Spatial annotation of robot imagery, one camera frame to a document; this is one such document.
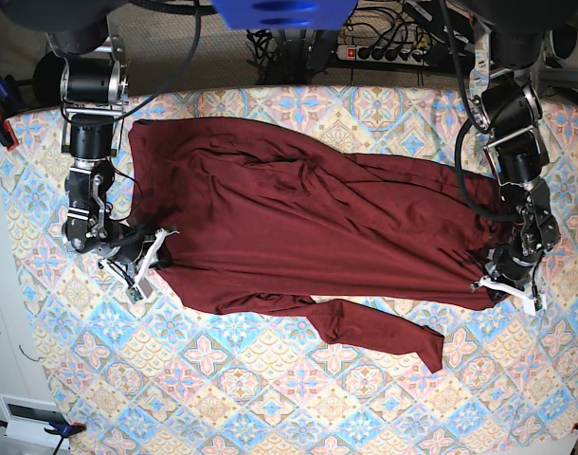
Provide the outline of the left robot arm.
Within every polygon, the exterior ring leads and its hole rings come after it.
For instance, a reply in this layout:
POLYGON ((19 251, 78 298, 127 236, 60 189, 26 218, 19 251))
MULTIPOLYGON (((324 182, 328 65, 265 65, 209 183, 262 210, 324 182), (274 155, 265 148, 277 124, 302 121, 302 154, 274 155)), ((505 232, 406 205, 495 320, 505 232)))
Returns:
POLYGON ((561 240, 551 212, 550 189, 541 175, 550 158, 539 131, 543 108, 536 87, 551 82, 551 77, 539 67, 540 57, 546 36, 576 16, 578 1, 461 1, 459 5, 474 20, 475 62, 468 79, 462 76, 449 8, 440 3, 468 117, 454 151, 458 187, 476 214, 513 227, 509 241, 490 251, 484 274, 472 288, 510 295, 533 316, 547 306, 536 284, 538 267, 561 240), (479 205, 465 187, 461 152, 471 128, 488 138, 483 151, 499 195, 509 206, 507 213, 479 205))

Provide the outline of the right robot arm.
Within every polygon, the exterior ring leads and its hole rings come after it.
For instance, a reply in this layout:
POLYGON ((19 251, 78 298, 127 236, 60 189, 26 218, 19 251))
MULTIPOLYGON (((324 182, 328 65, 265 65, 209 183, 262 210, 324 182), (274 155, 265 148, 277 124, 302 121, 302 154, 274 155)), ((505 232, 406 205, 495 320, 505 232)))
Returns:
POLYGON ((163 245, 171 231, 129 226, 110 216, 107 192, 120 172, 112 159, 122 140, 128 63, 124 43, 109 24, 119 1, 0 1, 15 24, 45 33, 54 55, 63 59, 59 86, 63 117, 62 151, 73 164, 65 179, 68 197, 64 246, 98 255, 98 265, 123 286, 133 301, 147 299, 151 267, 165 267, 163 245))

